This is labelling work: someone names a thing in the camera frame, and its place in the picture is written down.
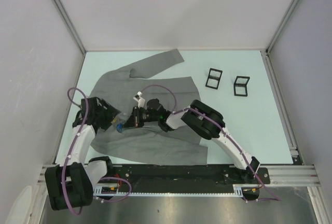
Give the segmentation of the blue round brooch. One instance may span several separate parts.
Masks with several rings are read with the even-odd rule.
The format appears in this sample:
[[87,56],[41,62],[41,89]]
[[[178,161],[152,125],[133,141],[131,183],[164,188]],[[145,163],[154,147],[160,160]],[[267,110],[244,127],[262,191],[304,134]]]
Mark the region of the blue round brooch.
[[118,125],[116,125],[116,130],[117,132],[119,133],[122,133],[123,132],[123,123],[119,123]]

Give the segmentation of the grey button-up shirt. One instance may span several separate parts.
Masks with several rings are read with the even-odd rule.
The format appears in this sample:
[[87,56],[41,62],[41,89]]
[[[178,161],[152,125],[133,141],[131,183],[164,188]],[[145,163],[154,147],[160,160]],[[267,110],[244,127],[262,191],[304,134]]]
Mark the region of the grey button-up shirt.
[[[154,76],[185,60],[177,49],[139,59],[135,53],[123,52],[94,55],[96,68],[102,73],[90,96],[104,99],[129,116],[136,105],[133,97],[143,93],[146,100],[158,99],[170,111],[180,110],[200,99],[191,77],[155,79]],[[98,131],[92,148],[104,155],[133,162],[156,165],[205,165],[208,148],[200,145],[201,137],[184,126],[164,132],[157,123],[146,123],[142,128],[129,128],[122,133],[115,127]]]

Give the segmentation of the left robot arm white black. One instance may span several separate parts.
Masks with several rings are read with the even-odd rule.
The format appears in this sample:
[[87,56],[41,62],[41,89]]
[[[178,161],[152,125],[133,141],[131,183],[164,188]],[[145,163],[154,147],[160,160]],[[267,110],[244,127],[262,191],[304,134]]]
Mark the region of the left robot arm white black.
[[93,188],[115,176],[111,159],[106,156],[86,161],[97,131],[106,131],[120,111],[98,97],[81,100],[80,110],[72,123],[73,141],[67,155],[45,172],[51,208],[55,211],[89,206]]

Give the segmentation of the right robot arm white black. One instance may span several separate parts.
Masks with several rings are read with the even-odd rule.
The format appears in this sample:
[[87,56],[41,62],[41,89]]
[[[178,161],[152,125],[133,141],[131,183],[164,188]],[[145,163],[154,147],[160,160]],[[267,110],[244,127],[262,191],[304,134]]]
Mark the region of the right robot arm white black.
[[258,177],[260,162],[231,136],[222,114],[201,101],[194,100],[190,106],[171,112],[158,99],[149,100],[146,108],[133,107],[122,129],[142,128],[148,122],[157,123],[164,132],[188,126],[201,138],[216,143],[233,160],[243,182],[252,183]]

